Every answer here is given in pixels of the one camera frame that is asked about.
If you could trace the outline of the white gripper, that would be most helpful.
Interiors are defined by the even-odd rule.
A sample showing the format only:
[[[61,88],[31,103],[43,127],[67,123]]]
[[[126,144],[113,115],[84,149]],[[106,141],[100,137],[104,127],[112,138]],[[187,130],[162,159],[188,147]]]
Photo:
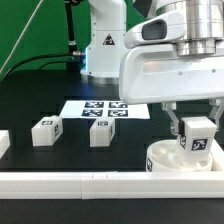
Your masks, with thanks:
[[[173,135],[183,133],[175,102],[210,99],[209,118],[219,126],[224,113],[224,42],[211,55],[177,55],[174,44],[138,46],[120,66],[119,96],[127,104],[162,103]]]

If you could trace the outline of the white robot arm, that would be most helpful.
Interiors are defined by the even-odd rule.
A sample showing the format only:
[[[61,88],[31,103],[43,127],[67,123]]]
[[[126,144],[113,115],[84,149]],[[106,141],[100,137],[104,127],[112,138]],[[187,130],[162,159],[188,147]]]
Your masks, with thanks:
[[[88,0],[91,41],[82,78],[117,83],[128,104],[161,103],[180,132],[178,101],[210,101],[224,113],[224,0],[133,0],[146,18],[126,28],[124,0]]]

